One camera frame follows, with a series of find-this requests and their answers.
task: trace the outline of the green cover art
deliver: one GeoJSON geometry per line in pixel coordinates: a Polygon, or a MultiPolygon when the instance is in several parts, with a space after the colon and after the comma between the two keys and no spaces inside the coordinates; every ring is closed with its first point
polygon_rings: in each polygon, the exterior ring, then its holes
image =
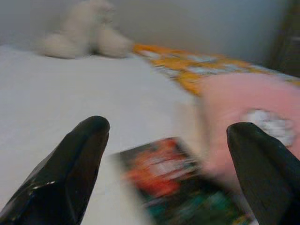
{"type": "Polygon", "coordinates": [[[248,225],[228,193],[201,177],[200,167],[177,138],[120,154],[125,177],[157,225],[248,225]]]}

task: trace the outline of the book cover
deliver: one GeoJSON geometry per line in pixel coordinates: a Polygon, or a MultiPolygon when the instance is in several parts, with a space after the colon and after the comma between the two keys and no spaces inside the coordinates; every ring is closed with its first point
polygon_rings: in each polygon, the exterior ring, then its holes
{"type": "Polygon", "coordinates": [[[201,165],[178,138],[120,153],[124,176],[157,225],[248,225],[228,192],[201,176],[201,165]]]}

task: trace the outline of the plush toy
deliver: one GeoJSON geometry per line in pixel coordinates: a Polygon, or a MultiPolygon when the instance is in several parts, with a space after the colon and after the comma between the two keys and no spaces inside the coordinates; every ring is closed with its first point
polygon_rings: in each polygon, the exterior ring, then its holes
{"type": "Polygon", "coordinates": [[[38,44],[42,55],[74,59],[99,53],[124,58],[133,43],[111,25],[114,6],[106,0],[85,0],[73,6],[58,32],[38,44]]]}

